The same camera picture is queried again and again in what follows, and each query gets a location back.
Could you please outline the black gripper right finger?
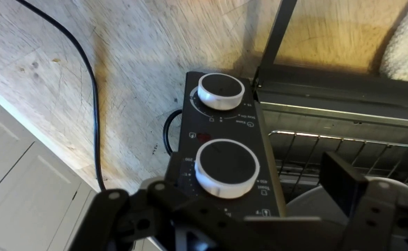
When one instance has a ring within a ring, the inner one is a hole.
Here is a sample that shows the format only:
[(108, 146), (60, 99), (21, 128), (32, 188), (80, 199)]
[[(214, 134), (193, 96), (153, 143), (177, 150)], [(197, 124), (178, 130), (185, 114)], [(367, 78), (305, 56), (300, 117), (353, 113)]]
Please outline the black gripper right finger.
[(319, 181), (348, 216), (339, 251), (408, 251), (408, 192), (370, 181), (334, 152), (324, 152)]

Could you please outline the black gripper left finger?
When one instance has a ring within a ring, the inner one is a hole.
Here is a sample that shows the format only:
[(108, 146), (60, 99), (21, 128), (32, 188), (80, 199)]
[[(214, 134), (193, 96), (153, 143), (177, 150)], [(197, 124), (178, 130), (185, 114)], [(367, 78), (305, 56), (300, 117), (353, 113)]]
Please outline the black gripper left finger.
[(165, 251), (234, 251), (239, 230), (238, 222), (213, 205), (154, 181), (133, 195), (99, 192), (68, 251), (129, 251), (140, 238), (151, 238)]

